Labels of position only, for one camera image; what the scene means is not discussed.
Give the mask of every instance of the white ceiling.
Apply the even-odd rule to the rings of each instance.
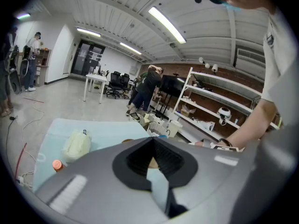
[[[156,6],[185,37],[178,43],[148,10]],[[263,51],[268,15],[263,9],[237,10],[209,0],[33,0],[29,13],[71,14],[74,26],[98,32],[102,42],[141,62],[198,61],[232,68],[235,46]],[[135,55],[120,42],[142,52]]]

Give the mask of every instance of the television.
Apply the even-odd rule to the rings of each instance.
[[[186,78],[163,76],[160,90],[174,97],[179,97],[186,82]]]

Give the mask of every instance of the fluorescent light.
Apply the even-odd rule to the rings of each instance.
[[[101,37],[101,34],[99,34],[99,33],[95,33],[95,32],[92,32],[92,31],[85,30],[85,29],[81,29],[81,28],[77,28],[77,30],[79,32],[84,32],[84,33],[87,33],[87,34],[90,34],[90,35]]]
[[[30,17],[30,14],[29,13],[22,14],[20,16],[17,16],[17,19],[22,19],[22,18],[25,18],[25,17]]]
[[[178,78],[178,80],[179,80],[180,82],[183,82],[183,83],[185,83],[185,81],[184,81],[184,80],[182,80],[181,78]]]
[[[172,23],[155,7],[149,10],[149,13],[156,17],[178,40],[179,43],[186,43],[186,40],[178,32],[178,30],[172,25]]]
[[[141,55],[141,53],[140,53],[139,51],[137,51],[137,50],[131,48],[130,46],[128,46],[128,45],[126,45],[126,44],[124,44],[124,43],[122,43],[122,42],[121,42],[121,45],[124,46],[124,47],[126,47],[126,48],[128,48],[128,49],[130,49],[130,50],[132,50],[132,51],[134,51],[134,52],[136,52],[137,54],[140,54],[140,55]]]

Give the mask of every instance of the light blue tablecloth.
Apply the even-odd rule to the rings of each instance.
[[[92,137],[91,152],[120,144],[126,139],[149,137],[137,122],[97,122],[70,119],[55,119],[39,150],[33,176],[33,191],[36,191],[56,172],[52,162],[56,159],[65,163],[61,149],[74,130],[87,130]]]

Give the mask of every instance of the white bin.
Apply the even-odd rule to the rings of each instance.
[[[169,137],[176,136],[178,130],[183,127],[178,121],[172,120],[168,125],[168,130],[170,130]]]

